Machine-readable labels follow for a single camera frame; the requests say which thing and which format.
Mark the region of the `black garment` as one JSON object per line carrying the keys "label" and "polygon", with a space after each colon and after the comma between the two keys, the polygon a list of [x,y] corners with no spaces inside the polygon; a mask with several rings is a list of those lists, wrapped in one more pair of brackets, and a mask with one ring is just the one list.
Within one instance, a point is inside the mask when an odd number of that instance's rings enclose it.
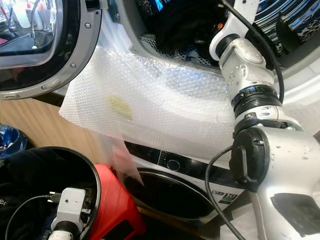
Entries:
{"label": "black garment", "polygon": [[148,29],[162,51],[183,51],[190,45],[208,46],[224,10],[216,0],[169,0],[148,18]]}

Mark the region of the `white front-load washing machine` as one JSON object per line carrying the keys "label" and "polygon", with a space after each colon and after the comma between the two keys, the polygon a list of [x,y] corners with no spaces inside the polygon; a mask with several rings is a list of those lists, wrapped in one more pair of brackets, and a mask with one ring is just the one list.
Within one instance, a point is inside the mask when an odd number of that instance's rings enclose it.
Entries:
{"label": "white front-load washing machine", "polygon": [[140,177],[119,180],[138,206],[195,226],[217,217],[205,186],[208,160],[133,142],[125,146]]}

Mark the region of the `blue bin with bag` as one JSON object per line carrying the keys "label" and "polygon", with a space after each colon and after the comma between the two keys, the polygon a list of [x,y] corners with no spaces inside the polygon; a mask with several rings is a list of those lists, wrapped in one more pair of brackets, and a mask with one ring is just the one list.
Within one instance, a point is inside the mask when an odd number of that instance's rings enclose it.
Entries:
{"label": "blue bin with bag", "polygon": [[0,128],[0,159],[9,158],[11,155],[26,150],[29,140],[23,131],[10,125]]}

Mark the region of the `wooden cabinet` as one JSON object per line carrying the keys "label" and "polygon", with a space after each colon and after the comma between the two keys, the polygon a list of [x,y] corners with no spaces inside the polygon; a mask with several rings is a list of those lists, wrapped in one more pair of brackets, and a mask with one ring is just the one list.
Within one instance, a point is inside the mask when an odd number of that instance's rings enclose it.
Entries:
{"label": "wooden cabinet", "polygon": [[0,101],[1,123],[21,130],[35,147],[66,147],[93,163],[109,162],[98,135],[63,118],[59,110],[58,106],[32,98]]}

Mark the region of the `round grey dryer door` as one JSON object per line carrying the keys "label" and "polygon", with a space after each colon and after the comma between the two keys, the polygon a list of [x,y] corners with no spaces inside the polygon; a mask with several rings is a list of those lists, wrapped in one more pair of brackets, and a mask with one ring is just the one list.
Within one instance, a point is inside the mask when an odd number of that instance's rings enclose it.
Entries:
{"label": "round grey dryer door", "polygon": [[0,98],[36,98],[86,67],[107,0],[1,0]]}

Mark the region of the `red plastic stool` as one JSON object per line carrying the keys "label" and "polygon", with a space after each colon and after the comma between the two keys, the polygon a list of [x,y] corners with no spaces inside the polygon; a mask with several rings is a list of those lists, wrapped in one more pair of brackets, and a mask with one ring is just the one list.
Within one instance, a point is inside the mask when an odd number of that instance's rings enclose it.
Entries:
{"label": "red plastic stool", "polygon": [[106,164],[94,164],[97,202],[80,240],[134,240],[147,226],[128,190]]}

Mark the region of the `white sheet on floor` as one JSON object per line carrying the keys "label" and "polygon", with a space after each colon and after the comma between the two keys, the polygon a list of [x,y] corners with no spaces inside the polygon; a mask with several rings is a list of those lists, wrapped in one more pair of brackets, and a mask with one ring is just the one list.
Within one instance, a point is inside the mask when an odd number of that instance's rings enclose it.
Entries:
{"label": "white sheet on floor", "polygon": [[245,240],[259,240],[255,211],[246,192],[240,194],[223,212]]}

